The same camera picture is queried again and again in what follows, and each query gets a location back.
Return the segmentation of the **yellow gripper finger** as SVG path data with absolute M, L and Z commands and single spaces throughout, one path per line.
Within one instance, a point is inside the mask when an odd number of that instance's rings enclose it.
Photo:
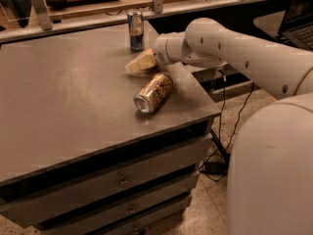
M 125 69 L 129 73 L 137 73 L 153 68 L 156 64 L 157 60 L 154 56 L 154 51 L 152 49 L 147 49 L 131 60 L 125 66 Z

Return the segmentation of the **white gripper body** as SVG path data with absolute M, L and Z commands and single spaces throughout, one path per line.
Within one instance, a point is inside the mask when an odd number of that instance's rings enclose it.
M 159 63 L 169 65 L 181 60 L 183 37 L 180 33 L 161 34 L 156 38 L 154 53 Z

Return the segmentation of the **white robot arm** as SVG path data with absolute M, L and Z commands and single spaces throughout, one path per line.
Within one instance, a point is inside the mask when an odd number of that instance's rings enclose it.
M 242 126 L 228 169 L 228 235 L 313 235 L 313 52 L 200 18 L 153 47 L 162 65 L 219 58 L 275 97 Z

